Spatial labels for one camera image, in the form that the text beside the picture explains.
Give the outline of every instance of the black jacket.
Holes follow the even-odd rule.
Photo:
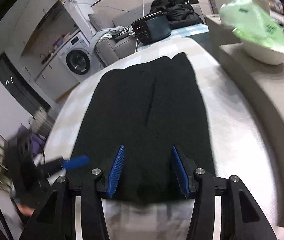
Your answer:
[[[154,0],[150,13],[163,11],[170,22],[171,29],[182,28],[203,23],[200,16],[194,12],[188,0]]]

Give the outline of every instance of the white washing machine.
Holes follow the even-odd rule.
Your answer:
[[[96,53],[89,55],[89,46],[83,33],[78,32],[57,52],[57,57],[79,82],[103,69]]]

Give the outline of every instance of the silver bolt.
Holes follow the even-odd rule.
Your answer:
[[[93,169],[92,174],[93,175],[99,175],[101,173],[101,170],[99,168]]]
[[[65,181],[65,176],[60,176],[57,178],[57,182],[62,183]]]
[[[202,169],[202,168],[197,168],[197,169],[195,170],[195,172],[196,172],[197,174],[202,175],[202,174],[204,174],[204,173],[205,173],[205,170],[204,170],[204,169]]]
[[[236,175],[232,175],[231,176],[231,180],[234,181],[234,182],[239,182],[240,181],[240,178]]]

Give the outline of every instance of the kitchen cabinet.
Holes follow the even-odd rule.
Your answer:
[[[11,35],[11,43],[21,55],[33,31],[57,0],[30,0]]]
[[[54,57],[36,83],[44,93],[55,101],[79,82],[68,67],[63,65],[58,57]]]

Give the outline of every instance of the green plastic bag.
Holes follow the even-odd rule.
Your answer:
[[[252,0],[233,0],[222,5],[221,20],[235,27],[233,33],[240,39],[270,49],[284,46],[284,32],[280,25]]]

